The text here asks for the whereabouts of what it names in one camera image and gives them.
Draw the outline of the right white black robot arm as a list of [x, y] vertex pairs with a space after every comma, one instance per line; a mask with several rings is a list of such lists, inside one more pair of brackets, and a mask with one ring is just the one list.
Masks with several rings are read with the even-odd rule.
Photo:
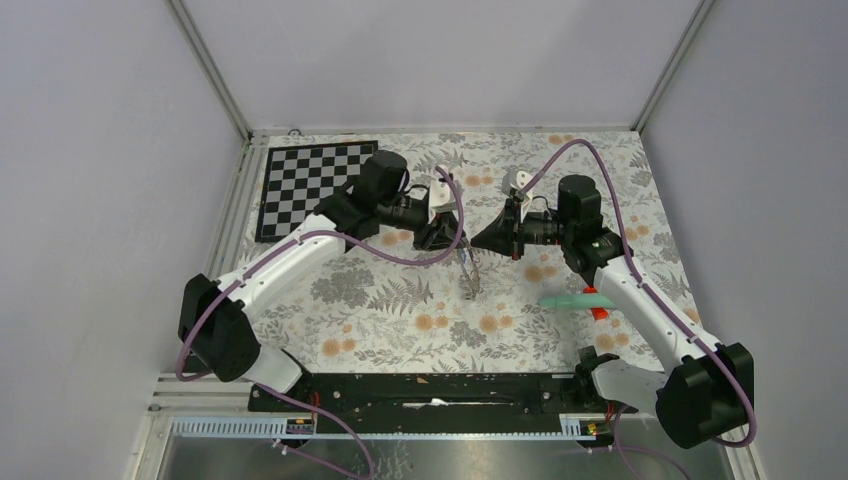
[[583, 175], [558, 184], [557, 206], [530, 209], [531, 177], [509, 173], [507, 198], [473, 247], [513, 260], [528, 245], [556, 245], [567, 266], [609, 300], [652, 348], [659, 371], [614, 354], [588, 352], [575, 369], [575, 402], [597, 412], [610, 401], [657, 418], [668, 437], [692, 448], [754, 424], [754, 362], [741, 344], [726, 345], [676, 307], [650, 280], [622, 238], [604, 224], [601, 194]]

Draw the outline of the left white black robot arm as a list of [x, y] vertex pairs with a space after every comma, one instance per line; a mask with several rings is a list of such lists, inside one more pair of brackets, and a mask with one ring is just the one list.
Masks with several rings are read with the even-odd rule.
[[259, 342], [253, 325], [293, 285], [323, 264], [358, 247], [390, 262], [414, 266], [367, 244], [380, 228], [407, 230], [418, 238], [451, 231], [448, 245], [425, 244], [437, 263], [459, 246], [464, 227], [461, 194], [442, 166], [422, 199], [405, 194], [409, 171], [401, 155], [375, 151], [358, 175], [321, 200], [287, 237], [245, 266], [210, 279], [198, 274], [185, 286], [178, 325], [182, 347], [175, 366], [178, 380], [213, 375], [221, 382], [244, 379], [272, 389], [272, 398], [288, 411], [309, 401], [303, 367], [288, 353]]

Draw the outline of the floral table mat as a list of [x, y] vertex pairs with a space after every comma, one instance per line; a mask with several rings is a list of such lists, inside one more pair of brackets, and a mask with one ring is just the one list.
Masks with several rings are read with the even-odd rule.
[[[593, 178], [606, 224], [623, 231], [636, 257], [673, 302], [700, 320], [643, 144], [634, 132], [380, 134], [403, 155], [415, 185], [437, 165], [461, 188], [465, 230], [475, 235], [504, 202], [511, 169], [540, 174], [534, 206], [556, 202], [558, 181]], [[410, 259], [410, 233], [383, 228], [370, 246]], [[556, 247], [529, 246], [512, 261], [476, 251], [481, 292], [467, 292], [457, 255], [422, 267], [354, 249], [304, 276], [254, 323], [264, 344], [313, 372], [565, 372], [594, 347], [647, 369], [660, 364], [619, 312], [595, 321], [588, 311], [544, 309], [541, 298], [580, 292], [582, 279]]]

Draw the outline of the teal cylindrical tool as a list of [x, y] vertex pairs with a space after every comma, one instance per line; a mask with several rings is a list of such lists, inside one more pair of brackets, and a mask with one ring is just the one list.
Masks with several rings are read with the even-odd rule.
[[565, 294], [541, 298], [538, 305], [544, 309], [591, 310], [616, 309], [615, 304], [598, 293]]

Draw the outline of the orange plastic piece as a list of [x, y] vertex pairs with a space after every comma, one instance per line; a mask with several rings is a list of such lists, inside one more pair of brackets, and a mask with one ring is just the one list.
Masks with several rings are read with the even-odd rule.
[[[594, 287], [591, 287], [591, 286], [585, 287], [584, 290], [583, 290], [583, 293], [585, 295], [590, 295], [590, 296], [592, 296], [592, 295], [597, 296], [598, 295], [597, 290]], [[594, 306], [590, 309], [590, 311], [591, 311], [595, 321], [605, 320], [609, 316], [609, 312], [602, 306]]]

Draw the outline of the black white checkerboard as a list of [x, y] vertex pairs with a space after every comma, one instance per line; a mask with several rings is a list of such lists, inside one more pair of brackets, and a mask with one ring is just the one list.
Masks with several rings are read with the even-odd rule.
[[318, 203], [360, 173], [376, 140], [275, 147], [268, 151], [254, 241], [275, 243]]

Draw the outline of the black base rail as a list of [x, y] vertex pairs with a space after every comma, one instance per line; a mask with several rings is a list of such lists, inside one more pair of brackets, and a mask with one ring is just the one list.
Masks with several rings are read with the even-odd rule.
[[326, 410], [353, 427], [353, 419], [387, 418], [391, 421], [439, 415], [482, 416], [563, 414], [590, 420], [599, 435], [611, 430], [621, 405], [589, 392], [571, 373], [452, 373], [353, 374], [307, 373], [289, 391], [292, 403], [258, 386], [251, 389], [251, 413], [310, 416], [311, 407]]

